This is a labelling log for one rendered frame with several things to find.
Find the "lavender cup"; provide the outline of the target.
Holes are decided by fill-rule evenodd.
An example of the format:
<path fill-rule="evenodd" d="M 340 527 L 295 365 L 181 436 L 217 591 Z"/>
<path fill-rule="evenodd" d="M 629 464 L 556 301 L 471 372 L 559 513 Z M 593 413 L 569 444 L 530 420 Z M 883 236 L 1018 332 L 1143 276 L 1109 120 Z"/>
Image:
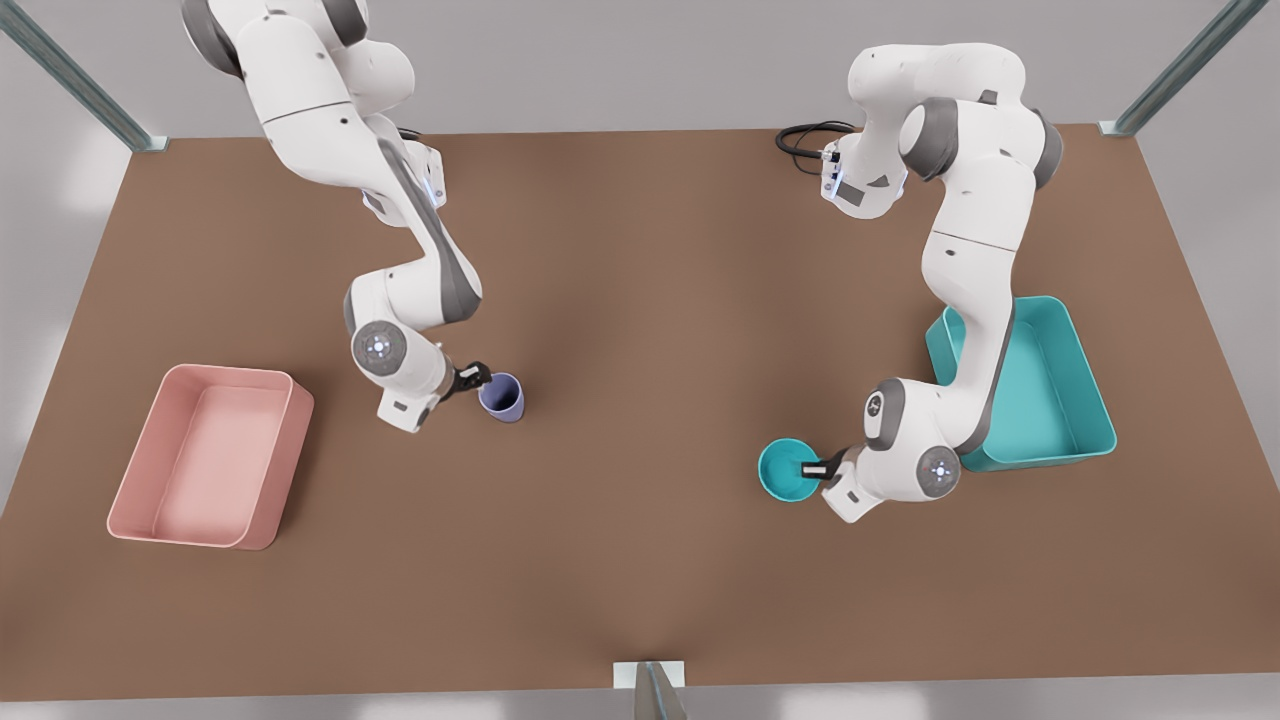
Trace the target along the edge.
<path fill-rule="evenodd" d="M 479 388 L 477 400 L 498 421 L 511 424 L 524 418 L 524 388 L 509 373 L 493 373 L 490 380 Z"/>

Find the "teal bowl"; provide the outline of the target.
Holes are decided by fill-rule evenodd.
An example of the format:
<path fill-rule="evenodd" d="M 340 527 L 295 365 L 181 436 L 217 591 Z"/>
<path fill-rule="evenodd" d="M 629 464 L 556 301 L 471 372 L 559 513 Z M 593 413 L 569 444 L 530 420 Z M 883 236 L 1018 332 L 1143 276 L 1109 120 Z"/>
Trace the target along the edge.
<path fill-rule="evenodd" d="M 827 466 L 808 443 L 780 438 L 762 450 L 756 473 L 769 496 L 794 503 L 817 492 L 827 477 Z"/>

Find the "teal box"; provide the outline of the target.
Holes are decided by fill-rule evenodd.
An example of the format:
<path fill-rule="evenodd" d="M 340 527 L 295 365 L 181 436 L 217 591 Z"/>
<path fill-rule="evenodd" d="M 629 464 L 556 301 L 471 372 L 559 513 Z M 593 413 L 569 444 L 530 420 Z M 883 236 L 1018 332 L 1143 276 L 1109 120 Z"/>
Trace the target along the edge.
<path fill-rule="evenodd" d="M 1114 424 L 1066 306 L 1016 297 L 1011 340 L 984 443 L 961 457 L 970 471 L 1079 462 L 1111 454 Z"/>

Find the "pink box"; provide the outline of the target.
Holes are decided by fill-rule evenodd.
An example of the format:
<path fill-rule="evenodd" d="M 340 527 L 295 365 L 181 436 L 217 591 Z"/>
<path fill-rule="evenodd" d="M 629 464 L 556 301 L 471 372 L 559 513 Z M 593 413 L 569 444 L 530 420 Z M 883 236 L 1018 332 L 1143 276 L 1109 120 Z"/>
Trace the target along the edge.
<path fill-rule="evenodd" d="M 314 406 L 284 372 L 173 366 L 111 503 L 109 534 L 265 550 L 276 538 Z"/>

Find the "silver frame post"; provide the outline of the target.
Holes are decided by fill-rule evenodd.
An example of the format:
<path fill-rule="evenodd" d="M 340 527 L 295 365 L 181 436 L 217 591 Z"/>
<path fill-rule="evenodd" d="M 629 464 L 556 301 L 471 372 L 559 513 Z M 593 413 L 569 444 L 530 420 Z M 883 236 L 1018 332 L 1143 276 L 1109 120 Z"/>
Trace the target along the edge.
<path fill-rule="evenodd" d="M 614 662 L 613 687 L 634 692 L 634 720 L 689 720 L 678 697 L 686 687 L 684 661 Z"/>
<path fill-rule="evenodd" d="M 1228 0 L 1117 119 L 1097 123 L 1098 132 L 1103 137 L 1134 137 L 1270 3 L 1271 0 Z"/>
<path fill-rule="evenodd" d="M 166 150 L 169 138 L 147 132 L 17 0 L 0 0 L 0 31 L 132 152 Z"/>

